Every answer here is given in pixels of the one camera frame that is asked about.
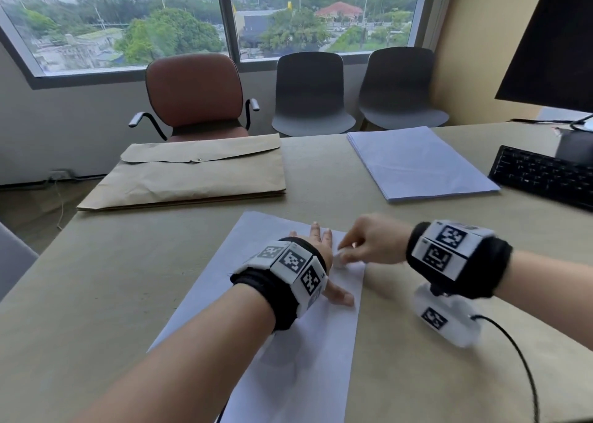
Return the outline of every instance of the tabletop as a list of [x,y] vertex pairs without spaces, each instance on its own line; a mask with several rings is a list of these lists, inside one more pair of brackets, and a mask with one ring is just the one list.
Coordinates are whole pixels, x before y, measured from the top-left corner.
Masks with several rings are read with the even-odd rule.
[[[484,173],[501,144],[553,155],[559,142],[548,126],[520,123],[435,132]],[[523,250],[593,264],[586,211],[507,188],[388,203],[345,134],[283,139],[282,156],[284,197],[79,212],[0,302],[0,422],[62,422],[98,397],[142,358],[245,210],[339,231],[366,212],[456,219]],[[367,268],[345,421],[531,421],[508,340],[485,326],[477,346],[449,344],[411,311],[421,283],[405,264]],[[523,350],[543,422],[593,415],[592,352],[499,299],[477,304]]]

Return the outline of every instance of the sheet of paper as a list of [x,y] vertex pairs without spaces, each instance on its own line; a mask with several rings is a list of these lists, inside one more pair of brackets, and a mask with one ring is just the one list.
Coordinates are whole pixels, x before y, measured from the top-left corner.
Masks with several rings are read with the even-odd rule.
[[[266,242],[310,225],[245,212],[187,293],[151,349],[228,288],[230,273]],[[334,231],[334,252],[343,232]],[[332,269],[330,280],[352,292],[355,307],[321,297],[288,331],[256,356],[228,402],[222,423],[343,423],[364,264]]]
[[426,126],[347,136],[389,201],[500,190]]

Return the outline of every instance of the black keyboard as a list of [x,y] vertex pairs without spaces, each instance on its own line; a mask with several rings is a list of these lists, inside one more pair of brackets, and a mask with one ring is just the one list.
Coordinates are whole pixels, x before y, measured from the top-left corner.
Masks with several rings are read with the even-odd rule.
[[488,175],[494,182],[593,210],[593,167],[502,145]]

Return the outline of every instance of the hand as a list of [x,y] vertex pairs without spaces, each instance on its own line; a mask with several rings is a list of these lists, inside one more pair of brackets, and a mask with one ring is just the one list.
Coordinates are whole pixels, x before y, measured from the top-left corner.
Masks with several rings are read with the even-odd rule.
[[381,214],[361,215],[344,236],[340,260],[396,264],[406,260],[412,226]]
[[[313,222],[309,236],[297,235],[296,231],[291,231],[289,235],[291,237],[300,237],[301,239],[305,239],[307,242],[317,248],[323,257],[323,260],[326,262],[327,274],[329,275],[331,262],[333,261],[333,253],[331,249],[333,244],[333,236],[331,234],[331,230],[325,231],[322,236],[319,223]],[[342,287],[335,285],[331,281],[327,281],[326,289],[323,291],[323,295],[333,304],[354,306],[354,295],[352,295],[350,292],[347,292]]]

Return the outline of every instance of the black wristband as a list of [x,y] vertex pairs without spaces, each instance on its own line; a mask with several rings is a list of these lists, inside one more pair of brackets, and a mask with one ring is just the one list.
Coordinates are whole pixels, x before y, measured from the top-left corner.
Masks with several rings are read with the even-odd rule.
[[[302,248],[305,248],[322,265],[323,271],[327,273],[326,262],[323,256],[312,244],[300,237],[284,237],[281,241],[294,242]],[[285,283],[279,277],[271,273],[270,270],[258,270],[248,268],[241,273],[231,275],[233,284],[247,284],[260,292],[266,301],[270,304],[276,317],[276,326],[274,331],[284,331],[289,329],[297,319],[298,301],[291,291],[290,285]]]
[[428,226],[430,223],[422,222],[412,231],[406,250],[406,259],[410,267],[449,295],[461,295],[470,299],[491,298],[505,274],[513,247],[497,237],[482,239],[457,279],[453,281],[411,255]]

